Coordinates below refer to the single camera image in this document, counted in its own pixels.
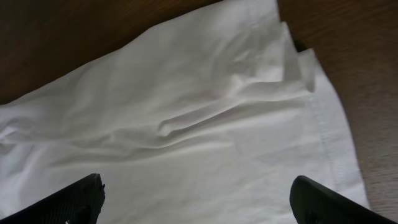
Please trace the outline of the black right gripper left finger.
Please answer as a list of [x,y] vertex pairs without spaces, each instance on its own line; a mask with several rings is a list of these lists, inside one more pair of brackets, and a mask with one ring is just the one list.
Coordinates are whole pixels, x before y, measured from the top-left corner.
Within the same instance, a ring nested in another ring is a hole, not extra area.
[[1,220],[1,224],[96,224],[105,192],[99,174],[90,174]]

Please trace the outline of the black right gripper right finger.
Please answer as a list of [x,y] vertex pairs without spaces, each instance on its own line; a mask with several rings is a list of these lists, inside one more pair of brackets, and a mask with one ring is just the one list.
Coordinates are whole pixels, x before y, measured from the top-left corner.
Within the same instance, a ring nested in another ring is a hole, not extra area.
[[294,180],[289,202],[298,224],[397,224],[304,175]]

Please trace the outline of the white graphic t-shirt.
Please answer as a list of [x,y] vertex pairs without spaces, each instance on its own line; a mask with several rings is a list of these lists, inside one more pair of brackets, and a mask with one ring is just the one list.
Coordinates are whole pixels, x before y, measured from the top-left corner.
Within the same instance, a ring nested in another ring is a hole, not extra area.
[[91,173],[100,223],[293,223],[305,175],[368,205],[335,89],[272,0],[221,1],[1,107],[1,216]]

